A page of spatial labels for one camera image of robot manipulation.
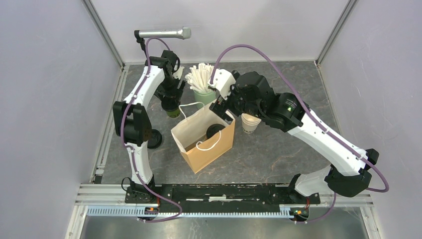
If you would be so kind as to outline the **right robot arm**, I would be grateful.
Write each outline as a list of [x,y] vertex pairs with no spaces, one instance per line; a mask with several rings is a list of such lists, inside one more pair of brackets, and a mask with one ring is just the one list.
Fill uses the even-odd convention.
[[374,149],[361,149],[328,127],[307,104],[292,93],[275,93],[257,72],[239,74],[217,70],[208,87],[219,92],[210,110],[222,119],[228,113],[248,114],[271,128],[294,136],[325,157],[330,166],[309,174],[297,174],[287,190],[293,203],[315,193],[335,192],[354,197],[369,188],[370,168],[378,160]]

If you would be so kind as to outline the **brown paper bag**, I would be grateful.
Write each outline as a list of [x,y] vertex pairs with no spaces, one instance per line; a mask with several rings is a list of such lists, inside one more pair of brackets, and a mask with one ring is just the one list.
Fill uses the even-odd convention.
[[[182,157],[192,171],[198,173],[232,148],[236,119],[233,114],[226,111],[233,121],[222,120],[209,109],[210,104],[203,104],[202,108],[187,116],[182,109],[183,106],[180,105],[179,110],[184,119],[171,129],[171,134]],[[215,123],[224,125],[225,129],[206,139],[207,128]],[[202,141],[202,144],[185,151],[185,147],[198,140]]]

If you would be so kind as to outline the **stack of white paper cups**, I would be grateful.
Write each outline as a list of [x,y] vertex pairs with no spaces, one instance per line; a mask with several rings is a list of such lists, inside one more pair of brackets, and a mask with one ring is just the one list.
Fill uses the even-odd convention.
[[257,129],[258,125],[261,123],[261,119],[248,114],[242,114],[241,119],[242,129],[247,134],[253,133]]

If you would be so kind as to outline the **black plastic cup lid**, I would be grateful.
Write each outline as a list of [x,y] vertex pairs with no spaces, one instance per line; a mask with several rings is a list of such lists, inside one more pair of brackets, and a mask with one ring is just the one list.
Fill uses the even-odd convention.
[[163,99],[161,101],[161,107],[166,112],[174,112],[179,109],[180,101],[175,99]]

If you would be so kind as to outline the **green paper coffee cup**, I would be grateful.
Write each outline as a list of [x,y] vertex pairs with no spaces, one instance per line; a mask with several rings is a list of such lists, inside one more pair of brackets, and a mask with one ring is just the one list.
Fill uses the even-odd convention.
[[180,116],[181,112],[179,109],[174,109],[174,110],[166,111],[166,114],[168,117],[172,119],[176,119]]

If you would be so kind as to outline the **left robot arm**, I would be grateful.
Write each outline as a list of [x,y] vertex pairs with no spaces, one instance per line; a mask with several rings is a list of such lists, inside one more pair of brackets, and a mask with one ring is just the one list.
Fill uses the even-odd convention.
[[164,50],[160,57],[150,56],[135,88],[123,101],[116,101],[112,106],[115,131],[123,140],[131,164],[126,202],[150,203],[156,198],[147,150],[148,142],[153,138],[147,108],[156,96],[169,117],[180,115],[179,105],[186,82],[181,79],[183,70],[179,66],[180,59],[171,50]]

